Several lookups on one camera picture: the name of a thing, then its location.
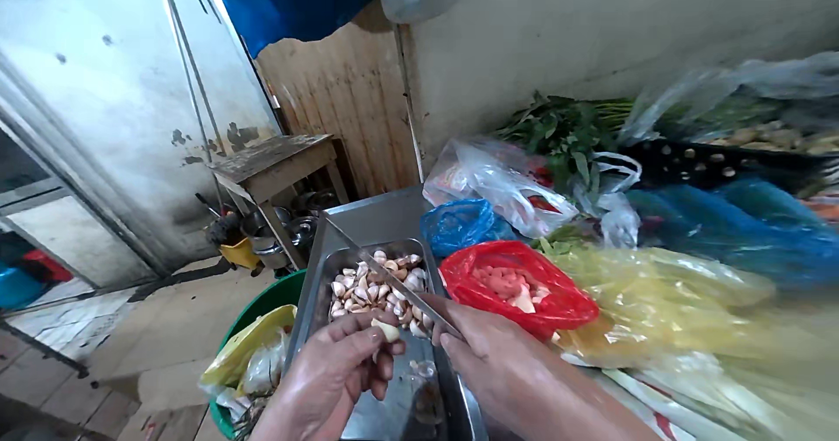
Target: green plastic basin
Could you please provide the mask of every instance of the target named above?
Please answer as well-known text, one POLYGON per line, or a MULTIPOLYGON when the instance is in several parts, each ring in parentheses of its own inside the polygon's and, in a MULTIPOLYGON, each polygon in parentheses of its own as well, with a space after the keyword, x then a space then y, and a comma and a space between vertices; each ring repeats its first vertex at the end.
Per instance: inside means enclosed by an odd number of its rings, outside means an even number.
MULTIPOLYGON (((306 269, 301 269, 291 275, 286 275, 282 279, 269 286, 262 293, 250 302, 236 323, 227 331, 227 335, 219 345, 218 350, 221 351, 227 340, 231 339, 234 334, 242 331, 247 325, 256 321, 258 317, 265 315, 274 308, 282 307, 283 305, 297 305, 300 300, 300 292, 303 290, 303 280, 306 277, 306 269)), ((218 430, 227 439, 234 439, 233 422, 230 420, 230 411, 224 406, 218 406, 215 402, 210 402, 210 415, 212 421, 218 427, 218 430)))

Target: red plastic bag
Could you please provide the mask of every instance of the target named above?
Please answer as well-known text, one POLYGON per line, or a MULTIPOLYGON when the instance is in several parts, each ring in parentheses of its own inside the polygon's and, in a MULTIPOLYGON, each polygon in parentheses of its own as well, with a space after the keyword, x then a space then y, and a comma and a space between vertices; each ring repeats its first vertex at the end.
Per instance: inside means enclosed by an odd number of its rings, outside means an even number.
POLYGON ((440 264, 440 274, 455 302, 509 318, 542 341, 557 329, 576 329, 600 313, 571 277, 521 241, 488 241, 456 251, 440 264), (536 313, 525 313, 472 275, 476 268, 488 265, 528 271, 551 293, 534 305, 536 313))

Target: knife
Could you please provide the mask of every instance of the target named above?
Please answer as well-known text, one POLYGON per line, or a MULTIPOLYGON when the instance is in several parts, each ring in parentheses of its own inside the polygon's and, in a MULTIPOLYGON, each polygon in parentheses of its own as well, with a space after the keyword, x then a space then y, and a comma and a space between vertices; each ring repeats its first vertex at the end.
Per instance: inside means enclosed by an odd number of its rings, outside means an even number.
POLYGON ((344 233, 344 230, 341 229, 340 226, 335 224, 334 221, 332 221, 329 212, 320 212, 320 217, 322 217, 323 219, 328 221, 330 225, 332 225, 332 228, 334 228, 335 231, 338 232, 338 236, 341 237, 341 239, 347 244, 347 246, 350 247, 351 250, 358 253, 358 257, 367 263, 367 266, 370 268, 371 271, 375 271, 378 275, 383 275, 385 282, 388 285, 390 285, 391 288, 401 292, 402 295, 405 296, 405 298, 411 305, 414 305, 414 307, 419 308, 421 312, 428 315, 429 318, 431 318, 434 321, 434 324, 441 325, 446 333, 451 334, 452 336, 454 336, 457 339, 460 339, 461 341, 466 341, 466 339, 463 338, 461 332, 458 331, 457 328, 454 327, 454 325, 446 321, 446 318, 443 318, 442 315, 437 313, 437 311, 434 308, 432 308, 428 303, 426 303, 425 300, 423 300, 419 295, 417 295, 416 292, 412 291, 407 286, 405 286, 402 283, 402 281, 393 276, 393 274, 391 274, 388 269, 385 269, 385 267, 382 264, 379 264, 375 259, 373 259, 370 253, 364 251, 364 249, 362 249, 361 246, 356 244, 356 242, 353 241, 347 233, 344 233))

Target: yellow bucket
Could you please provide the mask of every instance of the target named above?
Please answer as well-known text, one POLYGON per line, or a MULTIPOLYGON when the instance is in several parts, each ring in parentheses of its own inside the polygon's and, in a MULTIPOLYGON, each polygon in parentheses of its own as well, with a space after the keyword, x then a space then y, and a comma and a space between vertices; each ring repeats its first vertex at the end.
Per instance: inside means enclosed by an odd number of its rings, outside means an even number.
POLYGON ((242 239, 233 246, 222 244, 219 246, 224 259, 230 261, 232 264, 241 265, 250 270, 256 269, 259 264, 259 256, 253 253, 251 242, 247 238, 242 239))

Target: blue plastic bag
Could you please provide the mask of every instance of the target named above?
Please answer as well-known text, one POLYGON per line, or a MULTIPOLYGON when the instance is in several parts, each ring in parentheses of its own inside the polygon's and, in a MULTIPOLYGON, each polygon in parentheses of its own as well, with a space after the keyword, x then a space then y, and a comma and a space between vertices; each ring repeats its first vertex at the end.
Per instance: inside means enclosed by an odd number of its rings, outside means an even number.
POLYGON ((642 220, 656 223, 653 245, 765 275, 780 289, 839 284, 839 233, 768 182, 711 192, 671 186, 627 198, 642 220))
POLYGON ((431 252, 439 257, 484 241, 518 239, 510 223, 483 198, 444 203, 426 212, 419 225, 431 252))

